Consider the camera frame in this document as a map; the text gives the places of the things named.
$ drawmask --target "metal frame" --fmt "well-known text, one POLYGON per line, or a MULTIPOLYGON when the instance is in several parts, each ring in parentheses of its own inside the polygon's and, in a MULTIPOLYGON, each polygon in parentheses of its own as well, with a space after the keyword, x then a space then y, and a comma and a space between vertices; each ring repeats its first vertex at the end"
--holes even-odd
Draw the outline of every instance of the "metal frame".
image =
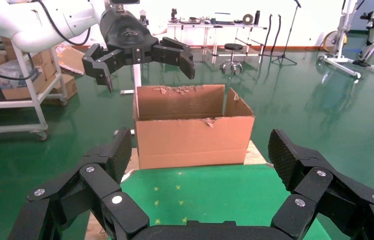
POLYGON ((261 26, 256 26, 256 25, 245 25, 245 24, 241 24, 241 23, 236 23, 234 25, 222 25, 222 24, 204 24, 204 23, 201 23, 201 24, 183 24, 183 23, 169 23, 168 24, 168 27, 173 27, 174 28, 174 39, 177 40, 177 41, 182 41, 183 39, 183 30, 184 28, 204 28, 204 39, 203 39, 203 46, 201 47, 203 49, 203 52, 202 54, 205 56, 207 53, 211 54, 212 55, 212 63, 215 64, 216 61, 217 61, 217 57, 230 57, 231 54, 230 53, 222 53, 222 54, 218 54, 218 45, 217 45, 217 29, 223 29, 223 28, 237 28, 237 31, 235 32, 235 38, 234 38, 234 43, 236 43, 237 41, 243 43, 245 46, 246 46, 246 52, 241 52, 241 53, 235 53, 234 56, 239 56, 239 57, 246 57, 246 56, 260 56, 259 58, 259 64, 261 63, 262 61, 262 55, 264 54, 264 48, 263 48, 263 44, 258 42, 258 41, 255 41, 253 39, 251 39, 251 33, 252 33, 252 30, 253 29, 267 29, 266 27, 261 27, 261 26), (181 32, 180 32, 180 40, 177 39, 177 28, 181 28, 181 32), (213 46, 212 46, 212 49, 209 49, 208 48, 208 33, 209 33, 209 29, 211 28, 215 28, 215 36, 213 38, 213 46), (246 29, 246 28, 249 28, 249 33, 247 35, 247 40, 246 41, 243 41, 241 40, 240 38, 238 38, 238 33, 239 33, 239 29, 246 29), (249 50, 251 49, 250 46, 252 46, 252 44, 250 43, 250 41, 256 43, 256 44, 259 44, 260 45, 260 52, 258 51, 255 51, 256 53, 249 53, 249 50))
MULTIPOLYGON (((13 41, 12 41, 12 45, 16 53, 16 57, 19 62, 19 65, 21 67, 23 76, 27 77, 29 75, 29 72, 28 72, 27 65, 25 62, 28 60, 28 55, 23 56, 22 51, 15 46, 13 41)), ((43 102, 44 99, 60 99, 64 103, 66 103, 67 101, 67 91, 65 89, 65 83, 62 78, 62 72, 59 66, 59 59, 53 47, 51 48, 51 52, 53 55, 57 74, 54 80, 50 83, 50 85, 45 89, 44 92, 37 94, 34 88, 34 85, 33 85, 33 81, 31 79, 27 79, 25 80, 25 82, 26 82, 26 86, 28 87, 31 100, 0 101, 0 109, 34 107, 37 113, 39 123, 0 126, 0 133, 30 132, 30 133, 39 135, 40 137, 42 137, 43 140, 47 138, 46 130, 48 129, 48 125, 46 123, 46 119, 44 118, 43 111, 41 109, 40 104, 43 102), (62 93, 50 94, 50 91, 53 89, 53 87, 58 81, 60 82, 62 93)))

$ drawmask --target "robotic arm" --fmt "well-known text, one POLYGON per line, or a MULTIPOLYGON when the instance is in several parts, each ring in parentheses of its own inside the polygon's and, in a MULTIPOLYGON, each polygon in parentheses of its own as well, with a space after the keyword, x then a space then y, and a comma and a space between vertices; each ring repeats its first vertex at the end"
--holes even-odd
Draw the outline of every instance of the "robotic arm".
MULTIPOLYGON (((43 4, 67 39, 98 24, 105 11, 103 0, 46 0, 43 4)), ((9 4, 0 0, 0 36, 12 39, 19 49, 28 53, 40 52, 64 41, 39 2, 9 4)))

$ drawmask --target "round stool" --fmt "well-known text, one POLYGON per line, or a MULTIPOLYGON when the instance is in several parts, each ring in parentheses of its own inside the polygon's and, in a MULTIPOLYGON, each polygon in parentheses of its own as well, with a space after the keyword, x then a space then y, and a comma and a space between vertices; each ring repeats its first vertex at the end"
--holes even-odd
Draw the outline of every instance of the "round stool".
POLYGON ((222 73, 226 72, 226 67, 230 66, 231 72, 233 74, 236 74, 237 67, 239 68, 239 71, 241 72, 243 70, 243 66, 239 61, 234 61, 234 51, 239 51, 243 49, 243 46, 236 43, 227 43, 224 45, 224 48, 227 50, 231 50, 231 59, 225 60, 219 68, 221 69, 222 73))

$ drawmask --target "tripod stand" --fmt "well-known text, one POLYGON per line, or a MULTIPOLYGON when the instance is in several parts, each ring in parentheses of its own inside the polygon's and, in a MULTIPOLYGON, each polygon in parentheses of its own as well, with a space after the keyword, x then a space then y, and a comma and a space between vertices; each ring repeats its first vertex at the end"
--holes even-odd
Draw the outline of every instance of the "tripod stand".
POLYGON ((273 64, 283 65, 284 59, 291 62, 290 64, 284 64, 286 66, 295 66, 295 65, 298 64, 297 62, 295 62, 295 61, 291 60, 290 58, 286 57, 287 45, 289 44, 290 35, 292 34, 293 24, 295 23, 295 19, 296 19, 296 13, 298 12, 298 8, 302 7, 297 0, 294 0, 294 1, 297 3, 297 6, 296 6, 296 10, 294 11, 293 20, 291 21, 290 32, 288 33, 287 42, 286 42, 285 47, 284 47, 284 52, 282 53, 281 56, 278 56, 277 59, 275 59, 271 62, 273 64))

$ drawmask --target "wooden platform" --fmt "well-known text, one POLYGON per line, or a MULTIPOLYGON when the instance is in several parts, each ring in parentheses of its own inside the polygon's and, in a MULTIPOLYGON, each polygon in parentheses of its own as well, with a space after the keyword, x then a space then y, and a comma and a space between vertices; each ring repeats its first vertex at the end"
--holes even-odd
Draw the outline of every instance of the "wooden platform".
MULTIPOLYGON (((252 141, 249 141, 249 146, 247 147, 246 157, 244 158, 244 164, 245 165, 267 164, 271 167, 271 164, 267 163, 265 158, 262 156, 262 154, 259 152, 259 150, 256 148, 255 144, 252 141)), ((125 173, 129 173, 131 171, 133 173, 134 171, 138 169, 139 169, 139 158, 137 154, 137 148, 133 148, 131 152, 131 159, 128 163, 128 167, 126 168, 125 173)), ((107 240, 107 239, 108 239, 108 235, 103 230, 102 226, 96 220, 94 215, 91 213, 89 220, 88 220, 88 226, 87 226, 87 231, 85 233, 84 240, 107 240)))

